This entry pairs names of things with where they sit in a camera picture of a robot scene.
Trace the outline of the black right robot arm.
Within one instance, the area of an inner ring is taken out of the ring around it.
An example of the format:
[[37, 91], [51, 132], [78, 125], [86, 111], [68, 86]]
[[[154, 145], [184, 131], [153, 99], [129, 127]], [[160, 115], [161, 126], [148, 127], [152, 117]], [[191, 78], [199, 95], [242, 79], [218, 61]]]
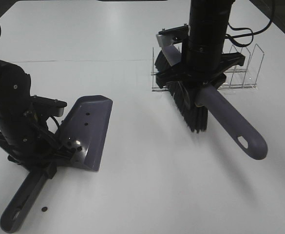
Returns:
[[223, 53], [233, 1], [193, 0], [189, 23], [162, 30], [156, 35], [161, 53], [156, 59], [156, 83], [210, 83], [229, 68], [243, 66], [239, 52]]

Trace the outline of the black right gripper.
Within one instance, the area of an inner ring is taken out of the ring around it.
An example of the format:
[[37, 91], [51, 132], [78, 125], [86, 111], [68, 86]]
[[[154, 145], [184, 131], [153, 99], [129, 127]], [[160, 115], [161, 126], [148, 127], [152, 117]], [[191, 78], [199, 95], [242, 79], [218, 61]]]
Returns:
[[225, 71], [235, 65], [243, 66], [244, 63], [245, 56], [241, 53], [226, 53], [221, 55], [220, 63], [215, 70], [211, 70], [208, 67], [206, 71], [200, 71], [197, 68], [186, 65], [182, 61], [171, 66], [161, 52], [155, 61], [155, 67], [158, 70], [156, 73], [156, 84], [160, 88], [164, 88], [175, 82], [185, 82], [194, 86], [210, 83], [214, 87], [219, 88], [227, 79]]

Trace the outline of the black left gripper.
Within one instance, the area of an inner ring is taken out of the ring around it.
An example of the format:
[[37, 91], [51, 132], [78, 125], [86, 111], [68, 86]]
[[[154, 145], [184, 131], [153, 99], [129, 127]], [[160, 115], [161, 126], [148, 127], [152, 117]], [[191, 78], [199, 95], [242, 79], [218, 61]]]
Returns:
[[14, 151], [13, 146], [9, 145], [3, 134], [0, 132], [0, 148], [8, 154], [8, 160], [17, 165], [26, 168], [28, 171], [34, 167], [46, 168], [48, 179], [52, 179], [57, 173], [57, 166], [68, 166], [72, 159], [72, 150], [62, 146], [60, 149], [54, 149], [50, 146], [43, 153], [35, 151], [34, 153], [21, 153]]

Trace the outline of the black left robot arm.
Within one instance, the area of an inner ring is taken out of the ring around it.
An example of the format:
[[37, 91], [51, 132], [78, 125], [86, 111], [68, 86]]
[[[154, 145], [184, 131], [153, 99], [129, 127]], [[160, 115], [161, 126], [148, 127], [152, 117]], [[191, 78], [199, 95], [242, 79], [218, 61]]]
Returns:
[[61, 117], [65, 101], [31, 96], [31, 77], [18, 65], [0, 60], [0, 147], [8, 160], [27, 170], [42, 169], [48, 178], [57, 171], [56, 155], [64, 157], [48, 118]]

